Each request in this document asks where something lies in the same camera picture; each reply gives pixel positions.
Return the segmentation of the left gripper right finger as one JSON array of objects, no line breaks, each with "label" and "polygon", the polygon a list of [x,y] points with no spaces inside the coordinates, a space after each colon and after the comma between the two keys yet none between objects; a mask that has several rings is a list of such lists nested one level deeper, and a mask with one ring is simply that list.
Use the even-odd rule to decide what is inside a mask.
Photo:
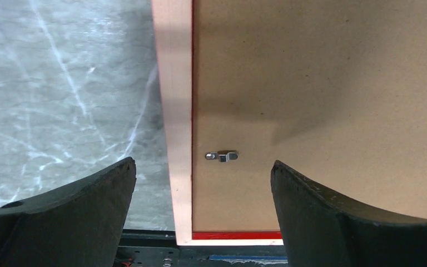
[{"label": "left gripper right finger", "polygon": [[357,201],[281,161],[270,182],[290,266],[427,266],[427,219]]}]

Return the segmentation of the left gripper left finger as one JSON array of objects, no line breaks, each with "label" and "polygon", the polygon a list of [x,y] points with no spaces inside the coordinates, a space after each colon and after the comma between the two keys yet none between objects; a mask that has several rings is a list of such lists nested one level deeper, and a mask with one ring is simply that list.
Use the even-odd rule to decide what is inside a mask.
[{"label": "left gripper left finger", "polygon": [[0,207],[0,266],[112,266],[135,184],[127,157]]}]

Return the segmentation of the brown backing board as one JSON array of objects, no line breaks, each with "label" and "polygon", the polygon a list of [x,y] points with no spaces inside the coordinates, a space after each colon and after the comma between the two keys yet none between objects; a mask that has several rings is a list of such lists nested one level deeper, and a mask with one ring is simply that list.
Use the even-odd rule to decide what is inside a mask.
[{"label": "brown backing board", "polygon": [[427,1],[194,1],[193,229],[276,231],[276,160],[427,219]]}]

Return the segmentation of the orange wooden picture frame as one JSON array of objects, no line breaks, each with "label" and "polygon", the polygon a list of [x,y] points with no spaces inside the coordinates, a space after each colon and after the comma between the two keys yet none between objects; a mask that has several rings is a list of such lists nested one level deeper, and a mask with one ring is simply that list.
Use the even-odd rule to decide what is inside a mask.
[{"label": "orange wooden picture frame", "polygon": [[280,246],[279,232],[192,230],[193,2],[152,1],[173,218],[179,246]]}]

